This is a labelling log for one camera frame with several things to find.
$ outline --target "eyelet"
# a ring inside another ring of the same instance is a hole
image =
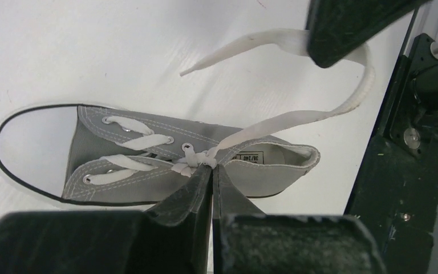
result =
[[[169,136],[168,138],[169,138],[169,141],[166,142],[165,144],[172,144],[175,141],[172,136]]]
[[[102,118],[102,123],[104,124],[111,124],[112,122],[107,121],[107,119],[109,118],[109,116],[105,116]]]
[[[185,151],[186,148],[192,148],[192,149],[194,149],[194,146],[191,145],[190,143],[183,143],[183,144],[182,144],[182,150]]]
[[[91,176],[91,174],[87,174],[83,177],[83,182],[85,184],[91,184],[90,176]]]

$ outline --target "shoelace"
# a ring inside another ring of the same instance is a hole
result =
[[[196,70],[205,69],[240,53],[267,44],[276,44],[281,50],[287,53],[307,57],[308,53],[306,47],[308,34],[309,31],[307,30],[274,29],[244,35],[243,37],[232,41],[231,43],[223,46],[222,48],[198,61],[191,68],[181,72],[180,75],[184,76]],[[360,80],[360,83],[353,94],[350,95],[350,97],[337,108],[331,111],[290,111],[263,120],[225,138],[216,147],[209,149],[209,151],[195,153],[192,146],[185,148],[183,146],[182,148],[185,152],[185,157],[178,160],[177,163],[175,163],[172,167],[172,170],[179,172],[184,176],[191,176],[191,174],[195,172],[196,168],[200,164],[206,164],[212,168],[215,168],[217,164],[215,157],[219,150],[227,149],[245,141],[258,139],[302,124],[313,123],[333,116],[342,115],[356,109],[367,96],[368,92],[372,89],[375,81],[375,71],[371,64],[370,48],[367,44],[363,44],[351,54],[346,56],[345,60],[363,65],[365,70],[363,71],[362,79]],[[143,137],[130,140],[125,143],[116,143],[119,146],[127,147],[133,150],[143,150],[148,147],[173,142],[173,138],[171,136],[154,134],[153,131],[146,125],[133,119],[112,116],[106,118],[106,121],[104,122],[116,122],[126,129],[133,130],[144,135]],[[85,183],[108,184],[130,177],[138,171],[149,171],[156,168],[147,164],[138,163],[123,155],[106,156],[102,159],[116,164],[117,166],[124,167],[126,170],[116,171],[110,174],[87,175],[88,177],[84,178],[83,180]]]

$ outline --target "gray sneaker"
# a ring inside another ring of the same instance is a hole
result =
[[[97,106],[35,107],[0,125],[0,170],[61,203],[132,206],[169,196],[200,164],[224,165],[243,194],[265,197],[320,159],[312,146],[273,136],[231,143],[240,131]]]

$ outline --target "white background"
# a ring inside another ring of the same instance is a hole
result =
[[[290,110],[330,110],[352,93],[360,65],[324,70],[264,46],[179,77],[236,37],[304,28],[307,7],[306,0],[0,0],[0,121],[30,104],[62,101],[236,127]],[[410,17],[369,41],[377,79],[359,109],[276,134],[315,146],[322,158],[283,193],[255,200],[262,210],[343,213]],[[0,177],[0,217],[44,209],[55,208]]]

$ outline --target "size label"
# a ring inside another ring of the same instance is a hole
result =
[[[264,152],[262,151],[245,151],[236,154],[233,159],[243,160],[249,163],[264,164]]]

